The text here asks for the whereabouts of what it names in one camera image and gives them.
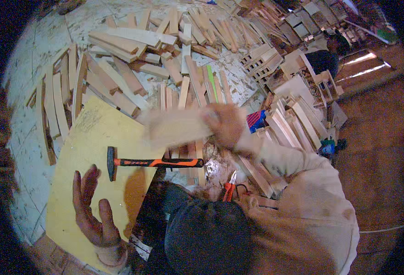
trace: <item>hand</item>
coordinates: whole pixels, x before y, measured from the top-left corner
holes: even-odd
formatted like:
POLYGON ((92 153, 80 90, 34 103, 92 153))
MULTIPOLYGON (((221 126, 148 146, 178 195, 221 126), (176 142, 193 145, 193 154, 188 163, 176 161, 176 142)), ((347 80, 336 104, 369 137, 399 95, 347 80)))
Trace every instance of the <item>hand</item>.
POLYGON ((75 171, 73 178, 73 206, 76 212, 76 224, 81 229, 81 232, 92 244, 109 247, 118 245, 121 242, 118 228, 113 223, 110 203, 106 199, 99 201, 99 216, 102 223, 92 215, 92 209, 90 208, 100 172, 95 164, 92 165, 82 179, 80 173, 75 171))
POLYGON ((243 121, 239 118, 239 109, 235 105, 210 104, 207 106, 218 118, 213 118, 209 113, 204 114, 203 119, 216 137, 219 146, 232 150, 243 132, 243 121))

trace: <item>person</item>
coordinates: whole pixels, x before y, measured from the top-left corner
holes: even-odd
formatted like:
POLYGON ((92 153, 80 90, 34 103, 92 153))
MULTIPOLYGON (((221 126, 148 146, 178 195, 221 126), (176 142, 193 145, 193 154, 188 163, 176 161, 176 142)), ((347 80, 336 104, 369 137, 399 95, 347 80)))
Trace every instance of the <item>person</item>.
POLYGON ((332 78, 338 73, 339 57, 345 56, 350 46, 344 36, 340 34, 330 35, 327 38, 327 50, 318 50, 304 54, 311 64, 315 74, 329 70, 332 78))
MULTIPOLYGON (((359 228, 352 204, 329 161, 299 148, 275 145, 251 135, 234 105, 208 105, 203 116, 216 145, 262 163, 288 186, 277 209, 261 207, 242 195, 232 202, 206 201, 171 185, 164 199, 170 213, 163 246, 163 274, 347 274, 356 257, 359 228)), ((96 166, 73 179, 76 223, 95 245, 100 261, 115 272, 128 261, 128 246, 113 223, 106 199, 99 202, 101 223, 90 202, 98 184, 96 166)))

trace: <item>hammer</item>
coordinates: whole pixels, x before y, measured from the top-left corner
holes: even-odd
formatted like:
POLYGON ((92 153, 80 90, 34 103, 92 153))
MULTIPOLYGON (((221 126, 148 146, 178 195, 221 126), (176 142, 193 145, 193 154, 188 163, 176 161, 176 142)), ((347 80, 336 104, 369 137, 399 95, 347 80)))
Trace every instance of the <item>hammer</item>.
POLYGON ((107 170, 110 181, 115 180, 117 166, 145 166, 165 168, 202 168, 205 162, 201 158, 169 158, 169 159, 128 159, 117 158, 116 148, 107 147, 107 170))

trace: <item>yellow plywood board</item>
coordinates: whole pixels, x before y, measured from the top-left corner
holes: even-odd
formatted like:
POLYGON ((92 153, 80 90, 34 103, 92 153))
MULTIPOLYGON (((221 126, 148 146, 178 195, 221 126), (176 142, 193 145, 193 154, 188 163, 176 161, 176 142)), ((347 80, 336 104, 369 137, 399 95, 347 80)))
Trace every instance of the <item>yellow plywood board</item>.
POLYGON ((100 221, 98 202, 106 198, 122 239, 126 241, 134 226, 156 168, 118 167, 116 181, 110 182, 107 171, 107 146, 117 148, 118 157, 156 159, 165 148, 152 151, 143 140, 144 126, 112 108, 97 97, 85 104, 57 160, 47 206, 46 234, 61 248, 103 271, 92 243, 75 223, 72 183, 75 170, 83 176, 92 164, 101 170, 91 208, 100 221))

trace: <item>white cord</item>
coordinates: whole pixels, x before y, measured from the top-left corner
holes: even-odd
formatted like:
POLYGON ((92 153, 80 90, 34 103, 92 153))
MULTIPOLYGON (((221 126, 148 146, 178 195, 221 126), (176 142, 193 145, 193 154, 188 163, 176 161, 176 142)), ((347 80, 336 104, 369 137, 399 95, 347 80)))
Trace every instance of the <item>white cord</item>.
POLYGON ((392 227, 392 228, 387 228, 387 229, 381 229, 381 230, 374 230, 374 231, 360 231, 359 233, 378 233, 378 232, 385 232, 385 231, 391 231, 391 230, 396 230, 399 228, 403 228, 404 225, 392 227))

